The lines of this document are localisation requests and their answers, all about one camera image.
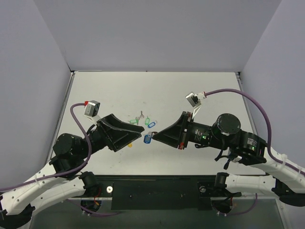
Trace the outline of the blue key tag with ring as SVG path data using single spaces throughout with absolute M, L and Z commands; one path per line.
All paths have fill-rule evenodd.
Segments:
M 151 143 L 151 140 L 152 140 L 152 137 L 150 135 L 145 135 L 144 136 L 144 139 L 143 139 L 143 142 L 145 144 L 150 144 Z

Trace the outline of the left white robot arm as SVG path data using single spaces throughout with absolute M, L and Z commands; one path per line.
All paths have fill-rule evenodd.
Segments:
M 17 229 L 35 213 L 76 196 L 93 197 L 101 188 L 92 172 L 79 168 L 88 155 L 107 147 L 117 152 L 140 138 L 144 127 L 122 122 L 110 114 L 96 121 L 85 137 L 61 134 L 53 146 L 55 156 L 21 187 L 0 195 L 0 226 Z

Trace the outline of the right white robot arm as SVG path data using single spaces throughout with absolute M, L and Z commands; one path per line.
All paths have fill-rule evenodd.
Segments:
M 197 149 L 215 148 L 220 152 L 215 161 L 225 158 L 224 169 L 230 163 L 258 168 L 264 176 L 242 176 L 218 172 L 213 186 L 201 184 L 209 194 L 233 197 L 243 192 L 276 197 L 287 205 L 305 205 L 305 178 L 302 169 L 294 171 L 284 155 L 271 158 L 267 143 L 259 136 L 243 131 L 239 119 L 232 114 L 218 116 L 212 126 L 196 123 L 190 112 L 183 112 L 171 126 L 154 134 L 153 140 L 183 150 L 189 142 Z

